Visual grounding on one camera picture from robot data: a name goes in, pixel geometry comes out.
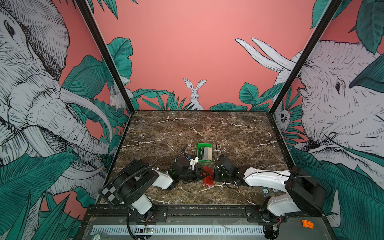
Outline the stack of credit cards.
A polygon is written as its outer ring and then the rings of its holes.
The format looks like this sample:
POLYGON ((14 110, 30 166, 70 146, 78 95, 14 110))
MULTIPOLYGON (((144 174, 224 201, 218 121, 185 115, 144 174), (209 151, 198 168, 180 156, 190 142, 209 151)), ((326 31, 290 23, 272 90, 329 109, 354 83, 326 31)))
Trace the stack of credit cards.
POLYGON ((203 161, 212 161, 212 148, 210 147, 203 147, 203 161))

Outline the green plastic tray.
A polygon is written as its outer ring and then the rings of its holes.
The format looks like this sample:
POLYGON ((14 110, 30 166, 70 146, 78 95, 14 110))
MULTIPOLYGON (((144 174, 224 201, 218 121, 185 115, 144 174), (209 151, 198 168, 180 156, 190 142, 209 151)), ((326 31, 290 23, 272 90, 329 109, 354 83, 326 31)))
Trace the green plastic tray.
POLYGON ((197 157, 201 163, 211 163, 213 159, 213 145, 198 143, 197 157))

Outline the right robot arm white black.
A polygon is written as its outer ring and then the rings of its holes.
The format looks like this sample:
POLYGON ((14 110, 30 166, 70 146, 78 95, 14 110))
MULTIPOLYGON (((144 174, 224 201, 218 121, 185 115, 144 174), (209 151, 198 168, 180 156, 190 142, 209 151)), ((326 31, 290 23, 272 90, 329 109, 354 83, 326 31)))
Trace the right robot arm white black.
POLYGON ((321 217, 326 198, 326 188, 299 167, 285 171, 259 170, 253 167, 236 167, 225 155, 215 161, 214 180, 236 187, 265 187, 283 192, 267 197, 259 209, 258 218, 267 223, 277 223, 284 216, 304 213, 321 217))

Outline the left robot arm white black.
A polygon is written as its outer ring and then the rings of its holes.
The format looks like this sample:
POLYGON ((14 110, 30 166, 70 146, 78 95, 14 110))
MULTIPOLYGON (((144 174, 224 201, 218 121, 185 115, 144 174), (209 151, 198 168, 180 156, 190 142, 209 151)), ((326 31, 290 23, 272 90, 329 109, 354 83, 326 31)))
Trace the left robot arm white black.
POLYGON ((168 170, 162 170, 145 160, 134 160, 100 189, 100 197, 112 208, 124 204, 144 216, 153 211, 153 203, 146 196, 149 187, 170 190, 179 182, 193 183, 211 175, 197 167, 196 161, 180 157, 168 170))

